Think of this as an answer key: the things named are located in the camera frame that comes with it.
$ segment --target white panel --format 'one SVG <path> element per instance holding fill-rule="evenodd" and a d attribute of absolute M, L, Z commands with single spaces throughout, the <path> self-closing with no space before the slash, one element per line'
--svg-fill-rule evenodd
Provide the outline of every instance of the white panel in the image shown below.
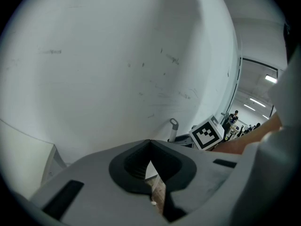
<path fill-rule="evenodd" d="M 0 121 L 1 173 L 10 188 L 25 198 L 29 199 L 39 189 L 53 149 L 53 144 L 27 136 Z"/>
<path fill-rule="evenodd" d="M 27 0 L 1 46 L 0 118 L 66 163 L 187 133 L 236 65 L 223 0 Z"/>

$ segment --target ceiling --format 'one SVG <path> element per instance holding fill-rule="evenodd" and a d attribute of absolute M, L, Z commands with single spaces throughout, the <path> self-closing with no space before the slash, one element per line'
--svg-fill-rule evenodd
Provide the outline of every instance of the ceiling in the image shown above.
<path fill-rule="evenodd" d="M 267 92 L 274 83 L 265 79 L 267 74 L 277 78 L 276 70 L 258 63 L 243 60 L 235 100 L 252 107 L 259 114 L 269 117 L 273 103 Z M 250 98 L 257 100 L 266 107 L 251 101 Z"/>

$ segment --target person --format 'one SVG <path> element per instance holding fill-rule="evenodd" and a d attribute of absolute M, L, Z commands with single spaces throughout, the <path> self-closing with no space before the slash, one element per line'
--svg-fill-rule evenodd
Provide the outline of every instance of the person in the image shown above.
<path fill-rule="evenodd" d="M 301 104 L 300 63 L 301 46 L 298 45 L 295 53 L 289 60 L 286 71 L 268 92 L 277 111 L 255 130 L 252 130 L 243 137 L 218 144 L 212 150 L 213 152 L 242 154 L 248 144 L 260 142 L 269 132 L 278 131 L 282 126 L 291 127 L 301 125 L 301 113 L 299 113 L 299 105 Z"/>
<path fill-rule="evenodd" d="M 234 114 L 230 114 L 228 119 L 223 123 L 222 127 L 224 129 L 224 139 L 229 132 L 230 126 L 233 125 L 238 120 L 238 110 L 235 111 Z"/>
<path fill-rule="evenodd" d="M 250 124 L 249 128 L 245 131 L 245 134 L 251 132 L 252 130 L 253 130 L 253 126 Z"/>
<path fill-rule="evenodd" d="M 240 132 L 238 133 L 237 137 L 241 136 L 241 134 L 243 133 L 243 128 L 244 128 L 244 126 L 242 125 L 241 128 L 240 128 Z"/>
<path fill-rule="evenodd" d="M 261 126 L 261 124 L 260 124 L 260 123 L 257 123 L 256 126 L 255 126 L 255 128 L 254 128 L 253 130 L 257 129 L 257 128 L 260 127 L 260 126 Z"/>

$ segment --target white curved wall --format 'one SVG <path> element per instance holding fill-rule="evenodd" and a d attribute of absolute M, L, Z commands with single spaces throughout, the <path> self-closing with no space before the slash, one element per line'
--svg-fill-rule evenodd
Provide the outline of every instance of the white curved wall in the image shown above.
<path fill-rule="evenodd" d="M 285 70 L 287 67 L 283 37 L 285 16 L 276 2 L 224 1 L 231 14 L 243 57 Z"/>
<path fill-rule="evenodd" d="M 26 0 L 3 37 L 0 118 L 65 162 L 215 114 L 236 65 L 223 0 Z"/>
<path fill-rule="evenodd" d="M 228 108 L 229 105 L 231 104 L 232 101 L 232 97 L 233 94 L 235 93 L 235 89 L 237 88 L 238 85 L 238 74 L 239 74 L 239 69 L 240 69 L 240 57 L 241 55 L 238 54 L 238 45 L 236 41 L 233 41 L 233 47 L 235 47 L 236 49 L 233 50 L 233 65 L 231 68 L 229 68 L 227 75 L 228 76 L 228 83 L 225 84 L 225 92 L 222 96 L 222 102 L 220 103 L 220 106 L 218 107 L 216 113 L 215 113 L 215 117 L 216 119 L 221 123 L 221 121 L 223 120 L 223 115 L 221 114 L 229 112 Z"/>

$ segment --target scuff mark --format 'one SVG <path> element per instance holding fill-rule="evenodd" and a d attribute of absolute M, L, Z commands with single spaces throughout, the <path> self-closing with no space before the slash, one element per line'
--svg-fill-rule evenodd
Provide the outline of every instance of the scuff mark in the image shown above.
<path fill-rule="evenodd" d="M 189 89 L 189 90 L 191 90 L 196 95 L 196 97 L 198 98 L 198 95 L 196 94 L 196 92 L 193 89 Z"/>
<path fill-rule="evenodd" d="M 163 88 L 162 88 L 162 87 L 159 87 L 157 84 L 155 85 L 155 87 L 156 87 L 157 89 L 163 90 Z"/>
<path fill-rule="evenodd" d="M 40 83 L 38 86 L 53 86 L 53 85 L 73 85 L 73 84 L 83 84 L 83 85 L 95 85 L 99 86 L 97 83 L 85 83 L 85 82 L 78 82 L 78 83 L 69 83 L 69 82 L 60 82 L 60 83 L 54 83 L 54 82 L 49 82 L 49 83 Z"/>
<path fill-rule="evenodd" d="M 9 65 L 8 67 L 5 68 L 6 71 L 10 70 L 11 68 L 18 67 L 18 62 L 20 62 L 19 59 L 11 59 L 11 65 Z"/>
<path fill-rule="evenodd" d="M 168 96 L 168 95 L 166 95 L 166 94 L 164 94 L 164 93 L 159 93 L 159 94 L 158 94 L 158 97 L 159 97 L 159 98 L 170 98 L 170 96 Z"/>
<path fill-rule="evenodd" d="M 171 106 L 170 104 L 153 104 L 150 106 L 159 106 L 159 107 L 165 107 L 165 106 Z"/>
<path fill-rule="evenodd" d="M 46 50 L 46 51 L 42 51 L 41 54 L 61 54 L 62 51 L 61 50 L 53 50 L 53 49 L 50 49 L 50 50 Z"/>
<path fill-rule="evenodd" d="M 173 61 L 172 63 L 175 63 L 176 65 L 179 65 L 179 58 L 172 57 L 169 54 L 166 54 L 166 57 L 169 58 L 170 60 L 172 60 Z"/>
<path fill-rule="evenodd" d="M 185 99 L 190 99 L 190 96 L 188 96 L 186 93 L 182 94 L 182 93 L 179 91 L 179 95 L 182 96 L 182 97 L 185 98 Z"/>

